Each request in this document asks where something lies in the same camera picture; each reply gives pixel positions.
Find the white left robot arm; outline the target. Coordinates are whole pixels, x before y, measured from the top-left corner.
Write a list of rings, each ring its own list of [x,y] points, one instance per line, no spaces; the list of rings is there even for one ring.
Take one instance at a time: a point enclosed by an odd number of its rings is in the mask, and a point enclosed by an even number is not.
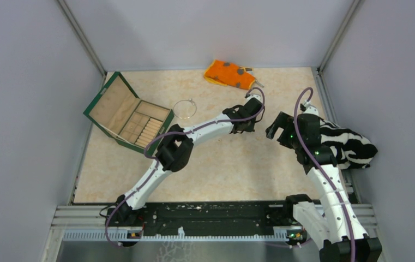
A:
[[[227,134],[253,132],[256,118],[263,110],[264,98],[249,94],[245,104],[227,108],[211,120],[191,127],[171,126],[167,133],[155,138],[158,147],[150,167],[131,190],[118,197],[106,223],[113,227],[136,224],[139,209],[169,175],[188,165],[196,146]]]

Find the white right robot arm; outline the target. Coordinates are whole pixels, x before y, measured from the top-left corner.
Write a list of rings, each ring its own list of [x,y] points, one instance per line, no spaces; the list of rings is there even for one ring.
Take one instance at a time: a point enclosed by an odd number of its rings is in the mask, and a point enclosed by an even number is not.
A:
[[[290,195],[283,218],[290,225],[303,226],[319,249],[320,261],[378,261],[381,242],[369,235],[344,191],[332,150],[321,141],[318,114],[280,112],[266,129],[266,137],[294,150],[317,189],[322,211],[306,194]]]

